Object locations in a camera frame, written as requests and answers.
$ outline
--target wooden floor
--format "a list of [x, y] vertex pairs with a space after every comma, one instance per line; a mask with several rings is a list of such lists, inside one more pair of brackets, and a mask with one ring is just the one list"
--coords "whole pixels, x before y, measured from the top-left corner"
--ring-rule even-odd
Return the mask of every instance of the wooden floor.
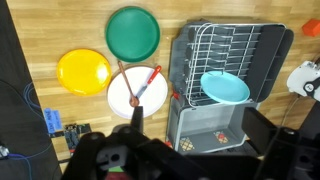
[[[94, 131], [110, 134], [115, 125], [127, 120], [115, 115], [106, 101], [106, 91], [91, 96], [72, 95], [59, 84], [56, 66], [61, 56], [76, 48], [89, 48], [108, 58], [112, 70], [118, 70], [116, 58], [104, 38], [108, 18], [124, 6], [140, 6], [150, 11], [161, 27], [161, 41], [156, 53], [145, 64], [163, 67], [168, 77], [172, 40], [188, 20], [208, 16], [255, 17], [284, 23], [295, 33], [295, 40], [270, 97], [260, 111], [279, 124], [296, 97], [288, 92], [289, 74], [304, 60], [312, 60], [320, 52], [320, 36], [307, 37], [301, 26], [310, 18], [320, 17], [320, 0], [8, 0], [21, 45], [34, 80], [41, 106], [57, 109], [63, 124], [90, 123]], [[168, 119], [169, 94], [165, 104], [145, 119], [145, 133], [164, 140]], [[314, 103], [301, 98], [287, 117], [286, 125], [298, 128]], [[53, 140], [59, 159], [69, 158], [64, 138]]]

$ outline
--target green plate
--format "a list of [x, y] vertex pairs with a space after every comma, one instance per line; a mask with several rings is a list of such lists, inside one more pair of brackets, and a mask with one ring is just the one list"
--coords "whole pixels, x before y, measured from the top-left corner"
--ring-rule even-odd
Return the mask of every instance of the green plate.
[[157, 49], [160, 28], [156, 19], [139, 7], [118, 10], [106, 27], [106, 41], [118, 59], [134, 63], [150, 57]]

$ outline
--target light blue plate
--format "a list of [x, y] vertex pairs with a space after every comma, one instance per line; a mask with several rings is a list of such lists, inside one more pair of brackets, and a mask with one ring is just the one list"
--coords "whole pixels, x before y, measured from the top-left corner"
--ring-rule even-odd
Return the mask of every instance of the light blue plate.
[[227, 72], [210, 71], [201, 77], [203, 91], [213, 100], [224, 104], [245, 102], [250, 90], [237, 76]]

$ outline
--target red handle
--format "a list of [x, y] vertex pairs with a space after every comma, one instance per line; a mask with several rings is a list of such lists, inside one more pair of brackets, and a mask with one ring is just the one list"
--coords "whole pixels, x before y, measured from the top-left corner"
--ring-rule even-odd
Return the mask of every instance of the red handle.
[[147, 84], [151, 84], [151, 83], [152, 83], [153, 79], [154, 79], [154, 78], [157, 76], [157, 74], [161, 71], [161, 68], [162, 68], [162, 67], [159, 65], [159, 66], [157, 66], [157, 67], [154, 69], [154, 71], [153, 71], [151, 77], [149, 78]]

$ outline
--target white plate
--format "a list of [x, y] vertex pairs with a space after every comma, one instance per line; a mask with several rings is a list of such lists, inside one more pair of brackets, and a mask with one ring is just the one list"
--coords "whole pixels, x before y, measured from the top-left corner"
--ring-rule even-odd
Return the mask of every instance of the white plate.
[[[133, 94], [136, 95], [146, 84], [153, 71], [154, 69], [149, 67], [133, 67], [125, 71]], [[167, 82], [159, 73], [139, 99], [139, 106], [143, 106], [143, 117], [150, 116], [160, 109], [167, 98], [167, 94]], [[134, 109], [130, 106], [129, 100], [129, 90], [122, 74], [118, 74], [112, 80], [108, 89], [109, 106], [120, 117], [131, 119]]]

